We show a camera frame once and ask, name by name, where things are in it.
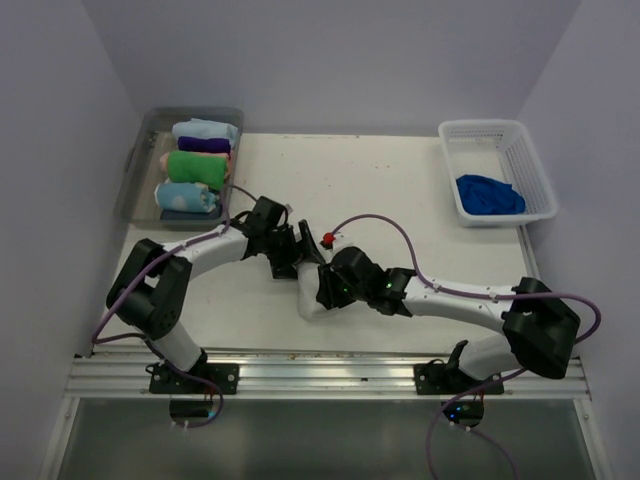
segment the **green towel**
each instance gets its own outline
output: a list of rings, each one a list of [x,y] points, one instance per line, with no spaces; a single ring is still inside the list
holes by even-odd
[[[169,154],[167,163],[167,174],[172,182],[200,182],[218,191],[222,188],[227,173],[227,160],[213,155],[174,150]]]

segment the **red object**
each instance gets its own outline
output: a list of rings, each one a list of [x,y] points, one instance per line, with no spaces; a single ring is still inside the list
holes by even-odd
[[[333,242],[335,241],[336,237],[335,235],[333,235],[333,233],[329,232],[329,233],[325,233],[324,236],[322,237],[322,243],[327,245],[327,246],[331,246],[333,245]]]

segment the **storage container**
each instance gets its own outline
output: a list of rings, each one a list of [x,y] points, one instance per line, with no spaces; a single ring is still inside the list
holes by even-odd
[[[242,138],[244,115],[242,111],[226,107],[165,107],[147,112],[136,143],[126,165],[126,172],[118,201],[116,214],[140,228],[172,230],[210,230],[222,222],[220,215],[202,216],[194,214],[181,215],[175,212],[165,214],[155,202],[154,191],[159,183],[166,180],[166,174],[159,168],[162,154],[177,149],[177,140],[171,134],[175,123],[185,122],[191,118],[214,120],[234,125],[238,128],[238,138],[231,152],[231,166],[226,183],[233,183],[238,162],[238,149]],[[232,191],[223,188],[222,201],[229,205]]]
[[[553,217],[558,206],[529,134],[515,120],[458,120],[438,128],[458,219],[465,227],[513,227]],[[473,174],[510,183],[526,202],[518,215],[471,215],[456,179]]]

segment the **blue cloth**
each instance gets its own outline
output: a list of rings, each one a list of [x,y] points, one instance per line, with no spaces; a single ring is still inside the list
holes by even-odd
[[[164,210],[209,213],[218,196],[204,183],[161,183],[155,191],[156,203]]]
[[[188,122],[176,123],[171,129],[176,138],[192,137],[207,140],[209,138],[226,138],[231,143],[231,148],[236,145],[238,128],[228,123],[214,122],[192,118]]]
[[[465,211],[471,215],[516,215],[526,209],[524,198],[508,183],[481,175],[456,180]]]

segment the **stack of towels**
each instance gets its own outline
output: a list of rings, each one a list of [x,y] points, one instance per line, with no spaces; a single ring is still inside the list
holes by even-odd
[[[228,123],[192,118],[176,123],[171,132],[178,150],[160,157],[160,169],[167,174],[167,181],[155,190],[162,218],[186,218],[171,212],[211,214],[219,205],[219,192],[229,176],[238,129]]]

